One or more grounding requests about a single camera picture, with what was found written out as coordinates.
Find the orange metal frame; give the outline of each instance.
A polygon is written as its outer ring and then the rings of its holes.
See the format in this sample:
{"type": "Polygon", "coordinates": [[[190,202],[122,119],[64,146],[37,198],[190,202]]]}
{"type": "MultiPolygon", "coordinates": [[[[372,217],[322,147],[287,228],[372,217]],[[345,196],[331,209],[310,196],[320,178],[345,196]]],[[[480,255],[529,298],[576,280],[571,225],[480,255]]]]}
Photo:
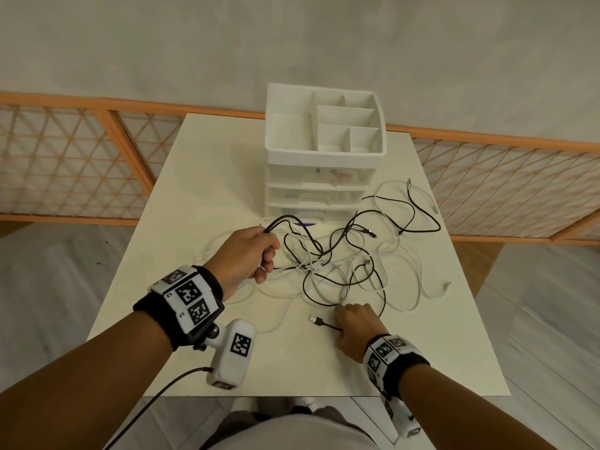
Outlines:
{"type": "MultiPolygon", "coordinates": [[[[18,104],[45,107],[88,108],[106,130],[111,141],[119,149],[146,194],[154,187],[154,178],[149,173],[144,160],[136,150],[127,134],[118,112],[153,113],[161,115],[184,116],[188,113],[217,115],[226,117],[265,119],[264,112],[246,112],[217,108],[197,107],[193,105],[166,104],[151,101],[131,101],[110,97],[70,97],[60,95],[43,95],[37,93],[0,92],[0,104],[18,104]]],[[[478,144],[507,145],[511,147],[551,149],[567,152],[587,152],[600,154],[600,144],[591,142],[573,142],[569,140],[553,140],[533,137],[516,137],[510,135],[481,134],[476,132],[448,131],[443,129],[403,127],[386,125],[388,131],[409,133],[411,137],[449,140],[454,142],[470,142],[478,144]]],[[[37,215],[0,215],[0,221],[32,221],[51,223],[82,223],[82,224],[114,224],[134,226],[134,219],[111,218],[79,218],[79,217],[45,217],[37,215]]],[[[483,237],[453,235],[453,241],[482,241],[509,243],[560,243],[600,246],[600,241],[571,239],[581,231],[600,223],[600,209],[575,222],[550,238],[519,238],[519,237],[483,237]]]]}

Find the white table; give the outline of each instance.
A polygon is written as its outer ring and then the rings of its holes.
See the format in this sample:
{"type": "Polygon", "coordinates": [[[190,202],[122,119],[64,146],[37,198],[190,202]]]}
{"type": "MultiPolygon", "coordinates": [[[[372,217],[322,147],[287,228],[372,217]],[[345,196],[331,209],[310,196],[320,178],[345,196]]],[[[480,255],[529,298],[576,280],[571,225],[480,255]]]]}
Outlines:
{"type": "MultiPolygon", "coordinates": [[[[180,264],[199,261],[202,253],[216,249],[237,228],[264,223],[264,136],[262,120],[187,115],[90,337],[127,315],[146,294],[148,284],[180,264]]],[[[431,193],[409,135],[389,132],[387,144],[387,157],[373,180],[373,189],[383,181],[410,178],[414,185],[431,193]]],[[[391,187],[382,194],[400,196],[401,188],[391,187]]],[[[431,208],[419,193],[415,192],[414,198],[421,206],[431,208]]],[[[365,208],[370,205],[365,201],[365,208]]],[[[384,205],[384,209],[398,222],[408,220],[407,209],[393,204],[384,205]]],[[[369,227],[380,239],[390,236],[390,229],[377,216],[369,227]]],[[[411,227],[432,228],[433,224],[418,215],[411,227]]],[[[472,391],[480,395],[509,395],[443,223],[441,232],[405,234],[402,238],[420,254],[424,285],[429,291],[438,292],[446,281],[452,284],[446,296],[437,301],[422,298],[414,312],[387,308],[382,316],[384,324],[420,348],[432,366],[472,391]]],[[[388,301],[408,308],[414,302],[417,287],[412,267],[401,258],[389,257],[384,262],[390,277],[388,301]]],[[[287,280],[275,281],[268,285],[269,291],[289,295],[291,286],[286,283],[287,280]]],[[[339,289],[328,290],[339,294],[339,289]]],[[[260,292],[244,302],[230,304],[248,292],[248,288],[243,288],[226,302],[217,323],[226,325],[233,318],[246,318],[261,332],[276,326],[282,316],[284,320],[276,331],[259,334],[244,385],[227,392],[206,385],[204,376],[195,374],[176,383],[166,395],[377,395],[363,367],[334,347],[336,332],[308,321],[310,314],[330,320],[330,308],[312,307],[301,298],[290,303],[260,292]]],[[[358,287],[352,288],[348,300],[370,302],[376,310],[382,304],[375,293],[358,287]]],[[[186,370],[206,366],[212,356],[211,349],[202,353],[180,348],[146,394],[154,395],[186,370]]]]}

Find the person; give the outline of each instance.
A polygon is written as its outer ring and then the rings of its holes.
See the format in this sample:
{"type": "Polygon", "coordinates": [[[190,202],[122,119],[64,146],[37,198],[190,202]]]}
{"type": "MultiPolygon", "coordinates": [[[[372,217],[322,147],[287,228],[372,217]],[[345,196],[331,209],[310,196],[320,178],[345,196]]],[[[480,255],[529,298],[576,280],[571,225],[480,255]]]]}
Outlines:
{"type": "MultiPolygon", "coordinates": [[[[244,279],[264,282],[279,248],[276,235],[263,233],[262,227],[238,230],[204,267],[221,285],[226,301],[244,279]],[[261,268],[256,268],[260,256],[261,268]]],[[[358,363],[373,337],[389,333],[369,305],[338,305],[334,313],[341,327],[337,348],[358,363]]],[[[156,320],[144,311],[131,312],[0,394],[0,448],[102,449],[172,352],[156,320]]],[[[404,371],[398,392],[438,450],[554,448],[429,364],[417,363],[404,371]]],[[[272,419],[252,417],[243,423],[226,417],[203,448],[377,448],[333,408],[272,419]]]]}

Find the person's right arm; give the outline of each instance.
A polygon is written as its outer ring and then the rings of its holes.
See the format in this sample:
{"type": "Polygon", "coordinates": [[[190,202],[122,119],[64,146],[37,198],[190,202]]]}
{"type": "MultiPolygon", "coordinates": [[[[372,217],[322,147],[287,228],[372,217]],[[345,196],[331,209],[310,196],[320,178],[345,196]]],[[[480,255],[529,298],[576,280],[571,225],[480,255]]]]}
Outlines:
{"type": "MultiPolygon", "coordinates": [[[[363,362],[372,338],[389,333],[370,305],[338,305],[335,318],[342,329],[337,348],[358,363],[363,362]]],[[[556,450],[528,427],[429,365],[408,368],[398,390],[437,450],[556,450]]]]}

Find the desk organizer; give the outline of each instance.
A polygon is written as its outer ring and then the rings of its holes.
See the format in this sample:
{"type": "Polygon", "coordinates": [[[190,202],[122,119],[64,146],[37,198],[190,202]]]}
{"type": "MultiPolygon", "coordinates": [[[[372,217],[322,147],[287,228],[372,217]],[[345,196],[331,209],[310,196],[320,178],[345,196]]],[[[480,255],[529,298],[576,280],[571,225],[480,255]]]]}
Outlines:
{"type": "Polygon", "coordinates": [[[346,222],[387,151],[374,93],[271,83],[265,216],[346,222]]]}

